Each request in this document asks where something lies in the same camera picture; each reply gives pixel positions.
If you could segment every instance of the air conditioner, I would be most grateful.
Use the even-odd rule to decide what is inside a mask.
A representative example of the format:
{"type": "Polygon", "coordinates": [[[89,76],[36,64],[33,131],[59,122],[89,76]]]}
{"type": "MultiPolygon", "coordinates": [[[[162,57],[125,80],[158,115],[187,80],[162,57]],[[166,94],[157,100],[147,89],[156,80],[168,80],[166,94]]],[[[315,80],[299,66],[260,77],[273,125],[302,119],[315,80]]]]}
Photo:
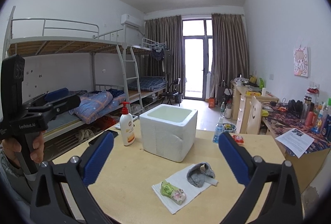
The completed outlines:
{"type": "Polygon", "coordinates": [[[131,15],[124,14],[124,15],[122,15],[122,18],[121,18],[121,24],[122,25],[128,24],[128,25],[140,28],[142,26],[142,21],[131,15]]]}

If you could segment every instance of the glass door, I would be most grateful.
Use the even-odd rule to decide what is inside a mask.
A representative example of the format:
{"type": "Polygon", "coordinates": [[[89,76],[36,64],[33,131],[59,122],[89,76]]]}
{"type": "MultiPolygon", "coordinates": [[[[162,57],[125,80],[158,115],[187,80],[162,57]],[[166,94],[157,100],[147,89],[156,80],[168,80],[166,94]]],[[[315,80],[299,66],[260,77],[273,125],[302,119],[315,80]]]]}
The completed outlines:
{"type": "Polygon", "coordinates": [[[211,20],[183,21],[185,44],[185,98],[205,100],[212,61],[211,20]]]}

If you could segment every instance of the person's arm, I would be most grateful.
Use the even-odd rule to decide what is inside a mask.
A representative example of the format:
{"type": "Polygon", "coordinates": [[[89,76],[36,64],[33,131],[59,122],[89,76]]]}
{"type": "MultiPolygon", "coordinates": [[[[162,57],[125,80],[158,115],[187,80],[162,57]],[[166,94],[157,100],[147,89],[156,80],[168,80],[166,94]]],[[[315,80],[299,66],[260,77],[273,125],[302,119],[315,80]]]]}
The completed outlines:
{"type": "MultiPolygon", "coordinates": [[[[44,132],[34,140],[34,151],[30,154],[31,159],[36,163],[41,163],[44,157],[44,132]]],[[[24,176],[15,152],[20,152],[21,146],[14,138],[2,140],[0,146],[1,166],[7,176],[12,188],[28,203],[31,202],[32,189],[24,176]]]]}

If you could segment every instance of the upper bunk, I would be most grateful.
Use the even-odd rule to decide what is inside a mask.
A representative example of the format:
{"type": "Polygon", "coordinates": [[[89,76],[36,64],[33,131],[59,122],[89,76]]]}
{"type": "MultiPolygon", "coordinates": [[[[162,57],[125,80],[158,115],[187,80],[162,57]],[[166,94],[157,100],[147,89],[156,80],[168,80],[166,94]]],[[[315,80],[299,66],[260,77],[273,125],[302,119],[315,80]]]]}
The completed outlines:
{"type": "Polygon", "coordinates": [[[6,56],[19,54],[22,57],[59,54],[59,53],[113,53],[117,54],[117,45],[119,45],[120,52],[124,48],[132,47],[133,52],[136,55],[150,54],[152,46],[146,42],[142,42],[142,45],[134,45],[126,43],[126,25],[122,29],[110,31],[104,34],[100,34],[99,26],[93,23],[64,20],[64,19],[52,19],[52,18],[13,18],[15,6],[10,14],[5,40],[3,47],[3,59],[6,56]],[[25,21],[39,21],[42,23],[40,29],[34,29],[34,32],[40,32],[38,36],[19,37],[13,38],[13,22],[25,21]],[[75,28],[62,25],[52,25],[52,22],[60,22],[64,25],[70,23],[70,25],[78,25],[75,28]],[[79,31],[88,34],[94,34],[91,38],[88,37],[75,37],[75,36],[55,36],[46,35],[45,30],[63,30],[66,31],[79,31]],[[119,32],[124,32],[124,42],[118,42],[119,32]]]}

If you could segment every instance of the red candy wrapper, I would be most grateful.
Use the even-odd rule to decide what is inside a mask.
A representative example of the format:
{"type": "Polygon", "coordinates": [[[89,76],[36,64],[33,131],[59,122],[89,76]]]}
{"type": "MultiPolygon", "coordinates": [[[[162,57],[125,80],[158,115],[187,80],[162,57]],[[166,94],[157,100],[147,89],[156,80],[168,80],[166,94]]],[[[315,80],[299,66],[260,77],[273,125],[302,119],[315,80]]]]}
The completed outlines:
{"type": "Polygon", "coordinates": [[[242,145],[244,143],[244,138],[242,136],[235,135],[235,134],[231,134],[231,136],[238,145],[242,145]]]}

